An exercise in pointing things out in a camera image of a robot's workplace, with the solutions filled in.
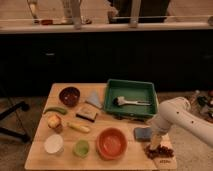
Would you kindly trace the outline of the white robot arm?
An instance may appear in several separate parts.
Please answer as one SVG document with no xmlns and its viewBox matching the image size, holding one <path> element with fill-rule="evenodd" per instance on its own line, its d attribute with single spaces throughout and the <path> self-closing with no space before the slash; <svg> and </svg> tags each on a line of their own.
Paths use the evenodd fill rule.
<svg viewBox="0 0 213 171">
<path fill-rule="evenodd" d="M 213 147 L 213 124 L 190 113 L 191 104 L 184 97 L 165 100 L 158 105 L 158 112 L 151 119 L 150 149 L 156 150 L 173 125 L 187 130 L 202 142 Z"/>
</svg>

